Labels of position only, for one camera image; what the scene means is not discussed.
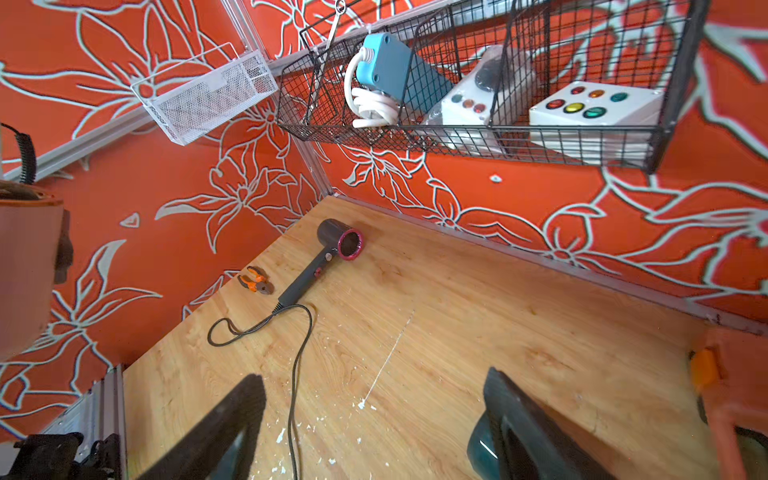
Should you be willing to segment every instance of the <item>green button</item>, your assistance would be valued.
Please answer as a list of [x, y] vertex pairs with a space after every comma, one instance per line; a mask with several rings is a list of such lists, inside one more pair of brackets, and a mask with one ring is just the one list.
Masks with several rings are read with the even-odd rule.
[[592, 107], [592, 108], [588, 108], [588, 109], [587, 109], [587, 110], [584, 112], [584, 118], [597, 118], [597, 117], [602, 117], [603, 115], [605, 115], [605, 112], [607, 112], [607, 110], [606, 110], [605, 108], [602, 108], [602, 107]]
[[584, 104], [575, 103], [568, 105], [566, 108], [563, 108], [563, 111], [567, 114], [574, 114], [577, 111], [581, 111], [582, 108], [584, 108]]

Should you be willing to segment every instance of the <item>wooden tabletop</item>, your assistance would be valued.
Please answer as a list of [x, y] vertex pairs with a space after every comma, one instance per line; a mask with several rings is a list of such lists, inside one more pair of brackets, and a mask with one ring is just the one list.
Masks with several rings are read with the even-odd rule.
[[367, 243], [301, 301], [316, 313], [296, 401], [304, 478], [477, 478], [465, 452], [490, 366], [619, 478], [717, 477], [687, 377], [699, 319], [329, 197], [251, 263], [276, 294], [230, 281], [127, 369], [132, 478], [251, 372], [267, 394], [251, 474], [291, 477], [277, 440], [306, 314], [223, 348], [206, 335], [222, 316], [244, 329], [269, 314], [320, 251], [326, 218]]

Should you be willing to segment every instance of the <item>hair dryer handle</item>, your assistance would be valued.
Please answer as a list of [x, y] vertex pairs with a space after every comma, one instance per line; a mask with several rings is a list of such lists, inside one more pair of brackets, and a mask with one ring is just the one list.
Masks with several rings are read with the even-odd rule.
[[320, 253], [317, 254], [315, 260], [312, 260], [309, 265], [306, 266], [304, 271], [299, 274], [298, 277], [290, 284], [286, 291], [280, 295], [277, 299], [281, 306], [289, 306], [299, 301], [299, 298], [306, 292], [315, 280], [323, 274], [326, 269], [326, 265], [336, 256], [338, 251], [336, 246], [325, 247]]

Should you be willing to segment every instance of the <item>blue box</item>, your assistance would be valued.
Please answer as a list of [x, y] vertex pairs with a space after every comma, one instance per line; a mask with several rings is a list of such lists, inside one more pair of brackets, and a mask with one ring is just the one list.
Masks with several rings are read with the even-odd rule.
[[408, 45], [389, 33], [375, 33], [368, 35], [362, 46], [371, 48], [374, 54], [371, 63], [361, 61], [357, 65], [357, 81], [371, 90], [380, 90], [397, 101], [404, 101], [421, 114], [429, 111], [453, 88], [451, 81], [415, 55], [408, 91], [402, 98], [411, 59]]

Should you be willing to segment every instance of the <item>white cable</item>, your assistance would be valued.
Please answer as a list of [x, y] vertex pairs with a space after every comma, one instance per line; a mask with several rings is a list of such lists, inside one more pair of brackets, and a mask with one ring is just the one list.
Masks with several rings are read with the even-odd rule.
[[362, 47], [355, 53], [344, 74], [344, 97], [349, 109], [357, 115], [353, 120], [354, 128], [383, 127], [397, 123], [398, 105], [388, 95], [366, 90], [365, 88], [352, 88], [352, 78], [357, 65], [361, 61], [373, 60], [373, 49]]

